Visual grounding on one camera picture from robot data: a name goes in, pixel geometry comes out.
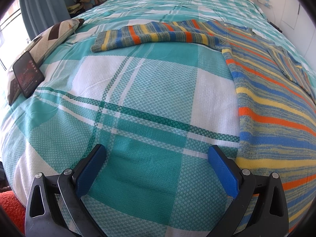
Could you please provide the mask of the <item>striped knit sweater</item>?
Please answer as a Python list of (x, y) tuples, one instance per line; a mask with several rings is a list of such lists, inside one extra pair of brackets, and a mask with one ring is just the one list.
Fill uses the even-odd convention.
[(315, 94), (299, 62), (250, 28), (214, 20), (125, 26), (101, 32), (91, 49), (149, 42), (197, 43), (222, 53), (237, 93), (237, 164), (281, 171), (289, 226), (297, 226), (315, 197)]

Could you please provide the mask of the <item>orange fleece garment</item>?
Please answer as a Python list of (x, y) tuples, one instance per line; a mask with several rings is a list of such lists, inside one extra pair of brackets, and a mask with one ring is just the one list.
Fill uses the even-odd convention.
[(0, 195), (1, 206), (8, 217), (22, 234), (25, 233), (25, 207), (19, 202), (12, 190), (2, 192)]

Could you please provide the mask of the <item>teal plaid bedspread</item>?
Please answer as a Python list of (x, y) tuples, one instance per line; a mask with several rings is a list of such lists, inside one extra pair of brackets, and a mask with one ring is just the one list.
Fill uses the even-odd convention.
[[(93, 52), (101, 32), (150, 22), (214, 20), (247, 27), (315, 71), (249, 0), (108, 0), (43, 62), (30, 98), (1, 98), (1, 158), (26, 205), (36, 173), (74, 167), (96, 144), (107, 158), (83, 202), (108, 236), (206, 236), (228, 208), (207, 159), (216, 144), (237, 163), (235, 84), (221, 52), (149, 42)], [(254, 174), (267, 176), (279, 169)]]

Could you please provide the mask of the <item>black smartphone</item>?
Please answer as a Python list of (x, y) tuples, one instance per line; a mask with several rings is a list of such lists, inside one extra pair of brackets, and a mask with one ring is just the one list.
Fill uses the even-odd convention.
[(44, 74), (37, 66), (29, 51), (24, 52), (17, 59), (12, 69), (25, 98), (31, 97), (39, 84), (44, 81)]

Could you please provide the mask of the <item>chevron patterned pillow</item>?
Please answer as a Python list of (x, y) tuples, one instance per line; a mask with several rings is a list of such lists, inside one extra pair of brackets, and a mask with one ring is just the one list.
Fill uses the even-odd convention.
[(84, 19), (72, 18), (56, 23), (50, 28), (43, 31), (35, 39), (32, 40), (23, 52), (16, 58), (14, 63), (8, 70), (8, 92), (7, 102), (11, 106), (21, 93), (18, 82), (13, 73), (13, 66), (18, 62), (22, 55), (29, 52), (37, 66), (48, 58), (48, 56), (69, 36), (71, 36), (80, 26), (83, 25)]

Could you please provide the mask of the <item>white wardrobe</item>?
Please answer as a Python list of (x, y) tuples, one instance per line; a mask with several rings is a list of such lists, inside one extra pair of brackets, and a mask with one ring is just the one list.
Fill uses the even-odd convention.
[(285, 0), (280, 27), (311, 67), (315, 67), (315, 25), (298, 0)]

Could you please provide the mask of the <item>blue curtain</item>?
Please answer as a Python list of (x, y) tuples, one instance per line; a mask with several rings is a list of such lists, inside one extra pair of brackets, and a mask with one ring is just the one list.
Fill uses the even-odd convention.
[(31, 40), (56, 23), (71, 18), (73, 0), (19, 0), (21, 15)]

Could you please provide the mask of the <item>wall socket with charger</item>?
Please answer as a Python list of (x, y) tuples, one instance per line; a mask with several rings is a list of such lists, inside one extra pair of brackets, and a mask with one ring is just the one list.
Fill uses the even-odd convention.
[(264, 5), (267, 8), (271, 7), (270, 1), (269, 0), (257, 0), (258, 3)]

